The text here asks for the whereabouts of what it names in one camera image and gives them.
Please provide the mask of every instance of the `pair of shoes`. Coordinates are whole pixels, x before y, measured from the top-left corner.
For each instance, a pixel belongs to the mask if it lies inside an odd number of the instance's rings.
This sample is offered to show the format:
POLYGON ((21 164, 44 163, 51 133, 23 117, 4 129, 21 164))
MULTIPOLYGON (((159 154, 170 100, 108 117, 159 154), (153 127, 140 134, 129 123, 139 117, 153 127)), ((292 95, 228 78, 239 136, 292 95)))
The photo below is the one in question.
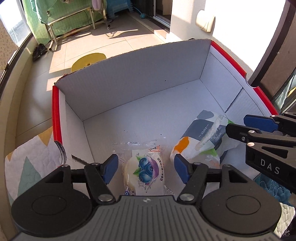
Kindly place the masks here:
POLYGON ((44 46, 44 44, 39 44, 33 51, 33 61, 36 61, 40 58, 40 56, 46 54, 48 49, 44 46))

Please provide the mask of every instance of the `round yellow seat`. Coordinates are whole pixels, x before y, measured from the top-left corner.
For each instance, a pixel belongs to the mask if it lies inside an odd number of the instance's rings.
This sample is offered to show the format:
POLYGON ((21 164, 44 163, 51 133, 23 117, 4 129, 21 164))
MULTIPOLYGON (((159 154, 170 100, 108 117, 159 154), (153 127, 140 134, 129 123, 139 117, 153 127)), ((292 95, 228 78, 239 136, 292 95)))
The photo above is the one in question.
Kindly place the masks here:
POLYGON ((92 64, 95 64, 104 59, 106 59, 106 56, 103 53, 91 53, 91 54, 85 55, 72 65, 71 73, 73 73, 74 71, 83 69, 92 64))

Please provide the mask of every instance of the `green curtain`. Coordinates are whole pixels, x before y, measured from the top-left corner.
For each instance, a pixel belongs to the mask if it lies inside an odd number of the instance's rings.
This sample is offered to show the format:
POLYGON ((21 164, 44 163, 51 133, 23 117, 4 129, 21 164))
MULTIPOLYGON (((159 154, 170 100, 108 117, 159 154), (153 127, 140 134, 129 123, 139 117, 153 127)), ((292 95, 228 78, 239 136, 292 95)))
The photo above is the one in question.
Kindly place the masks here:
MULTIPOLYGON (((34 37, 40 44, 46 44, 50 41, 45 25, 40 22, 36 12, 33 11, 30 0, 22 0, 25 9, 25 16, 27 24, 30 27, 34 37)), ((48 21, 53 21, 76 10, 92 6, 91 0, 72 0, 70 3, 62 3, 57 0, 55 4, 49 9, 51 16, 48 21)), ((102 19, 102 14, 97 11, 94 12, 94 21, 102 19)), ((92 24, 91 17, 88 11, 77 13, 71 17, 63 19, 53 25, 53 30, 56 36, 65 34, 73 29, 80 28, 92 24)))

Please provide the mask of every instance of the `snack package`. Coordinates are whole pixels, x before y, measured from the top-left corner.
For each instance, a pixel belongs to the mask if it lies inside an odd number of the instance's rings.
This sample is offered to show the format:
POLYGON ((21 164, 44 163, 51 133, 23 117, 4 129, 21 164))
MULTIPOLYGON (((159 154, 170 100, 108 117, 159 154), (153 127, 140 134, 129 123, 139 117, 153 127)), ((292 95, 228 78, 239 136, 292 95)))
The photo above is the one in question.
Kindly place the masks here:
POLYGON ((123 178, 125 195, 158 196, 167 194, 164 178, 163 160, 159 145, 141 145, 129 142, 130 147, 139 148, 125 150, 124 154, 118 154, 123 164, 123 178))
POLYGON ((203 110, 174 146, 171 161, 174 162, 175 155, 180 153, 190 163, 201 162, 209 168, 220 168, 220 157, 239 144, 227 136, 225 127, 228 123, 232 122, 225 116, 203 110))

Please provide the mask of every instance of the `blueberry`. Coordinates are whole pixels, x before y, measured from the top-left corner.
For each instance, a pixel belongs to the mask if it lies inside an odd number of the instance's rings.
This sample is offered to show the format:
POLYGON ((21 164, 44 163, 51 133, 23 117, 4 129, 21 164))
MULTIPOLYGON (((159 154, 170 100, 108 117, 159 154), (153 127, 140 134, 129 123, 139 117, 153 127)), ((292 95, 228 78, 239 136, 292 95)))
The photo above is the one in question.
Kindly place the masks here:
POLYGON ((143 183, 149 183, 151 181, 152 177, 149 176, 145 170, 140 171, 139 173, 139 180, 143 183))
POLYGON ((148 163, 145 167, 145 171, 147 172, 147 174, 149 176, 152 176, 153 175, 153 166, 151 166, 151 164, 148 163))
POLYGON ((143 157, 140 161, 139 161, 139 165, 140 167, 145 170, 146 165, 149 163, 148 159, 146 157, 143 157))

